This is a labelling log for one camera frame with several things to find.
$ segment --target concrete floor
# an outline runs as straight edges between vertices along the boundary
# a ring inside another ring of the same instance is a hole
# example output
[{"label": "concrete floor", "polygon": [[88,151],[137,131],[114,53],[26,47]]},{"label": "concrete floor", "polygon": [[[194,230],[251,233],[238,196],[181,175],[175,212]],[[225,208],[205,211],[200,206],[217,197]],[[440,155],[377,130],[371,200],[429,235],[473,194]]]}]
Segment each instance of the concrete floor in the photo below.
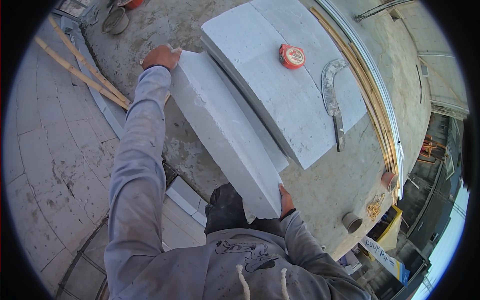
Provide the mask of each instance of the concrete floor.
[{"label": "concrete floor", "polygon": [[[137,77],[142,72],[139,60],[157,45],[170,43],[188,51],[201,52],[200,26],[210,18],[246,0],[145,0],[127,11],[128,28],[118,36],[101,33],[107,15],[106,3],[99,0],[84,21],[84,34],[103,74],[128,98],[133,100]],[[313,0],[301,0],[305,6],[320,6]],[[350,18],[380,4],[378,0],[334,0]],[[96,11],[99,10],[96,24]],[[385,13],[371,17],[355,29],[378,63],[395,108],[405,154],[407,174],[421,147],[430,116],[428,90],[424,88],[420,103],[420,85],[415,65],[417,50],[401,21],[393,22]],[[164,157],[204,199],[227,179],[202,146],[173,98],[165,107],[166,140]],[[346,134],[347,149],[337,153],[336,146],[307,170],[290,161],[280,173],[292,194],[295,206],[303,212],[308,228],[334,259],[340,258],[373,223],[366,218],[365,206],[375,194],[384,192],[380,177],[384,171],[382,153],[369,116]],[[383,211],[390,206],[386,197]],[[348,236],[341,225],[342,216],[353,211],[363,217],[365,226]]]}]

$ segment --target worker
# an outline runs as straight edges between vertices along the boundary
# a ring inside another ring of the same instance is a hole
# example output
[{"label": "worker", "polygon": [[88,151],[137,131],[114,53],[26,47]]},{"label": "worker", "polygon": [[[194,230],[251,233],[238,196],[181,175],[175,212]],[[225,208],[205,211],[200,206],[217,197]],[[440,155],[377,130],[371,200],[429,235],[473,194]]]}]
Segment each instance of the worker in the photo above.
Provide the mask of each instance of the worker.
[{"label": "worker", "polygon": [[322,251],[281,184],[280,219],[249,225],[242,198],[226,184],[205,209],[206,245],[164,251],[164,98],[181,51],[161,45],[145,57],[127,112],[109,190],[111,299],[369,299]]}]

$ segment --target gray hoodie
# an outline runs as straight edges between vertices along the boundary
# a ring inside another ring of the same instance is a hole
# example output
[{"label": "gray hoodie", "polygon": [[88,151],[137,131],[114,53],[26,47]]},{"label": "gray hoodie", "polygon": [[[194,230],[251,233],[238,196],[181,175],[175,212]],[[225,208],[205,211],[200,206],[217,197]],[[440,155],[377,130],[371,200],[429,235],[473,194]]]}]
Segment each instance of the gray hoodie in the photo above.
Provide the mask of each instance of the gray hoodie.
[{"label": "gray hoodie", "polygon": [[110,180],[105,266],[111,299],[369,299],[307,230],[300,212],[285,238],[253,229],[208,234],[206,245],[164,252],[164,67],[144,71]]}]

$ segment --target banner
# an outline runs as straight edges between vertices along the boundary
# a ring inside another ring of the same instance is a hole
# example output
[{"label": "banner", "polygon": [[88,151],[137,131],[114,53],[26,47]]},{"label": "banner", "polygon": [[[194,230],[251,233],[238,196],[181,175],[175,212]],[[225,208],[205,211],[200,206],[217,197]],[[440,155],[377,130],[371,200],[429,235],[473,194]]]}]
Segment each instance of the banner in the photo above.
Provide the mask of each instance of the banner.
[{"label": "banner", "polygon": [[363,237],[360,243],[385,269],[392,273],[401,284],[405,287],[407,286],[410,271],[405,268],[404,264],[390,257],[377,242],[367,236]]}]

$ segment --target bucket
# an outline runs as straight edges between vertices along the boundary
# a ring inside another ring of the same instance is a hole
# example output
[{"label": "bucket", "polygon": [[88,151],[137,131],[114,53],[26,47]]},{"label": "bucket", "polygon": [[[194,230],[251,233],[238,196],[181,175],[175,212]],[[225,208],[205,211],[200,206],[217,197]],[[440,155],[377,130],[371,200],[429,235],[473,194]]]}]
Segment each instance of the bucket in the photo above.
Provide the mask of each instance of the bucket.
[{"label": "bucket", "polygon": [[122,33],[128,25],[128,17],[125,14],[125,9],[120,7],[112,11],[103,21],[102,33],[111,33],[117,35]]},{"label": "bucket", "polygon": [[360,217],[357,217],[353,212],[348,212],[342,218],[342,224],[347,230],[348,234],[352,234],[360,228],[363,220]]},{"label": "bucket", "polygon": [[127,9],[132,10],[140,6],[144,0],[119,0],[117,6],[125,6]]},{"label": "bucket", "polygon": [[391,172],[385,172],[382,175],[382,185],[387,189],[388,193],[391,193],[398,182],[398,174],[394,174]]}]

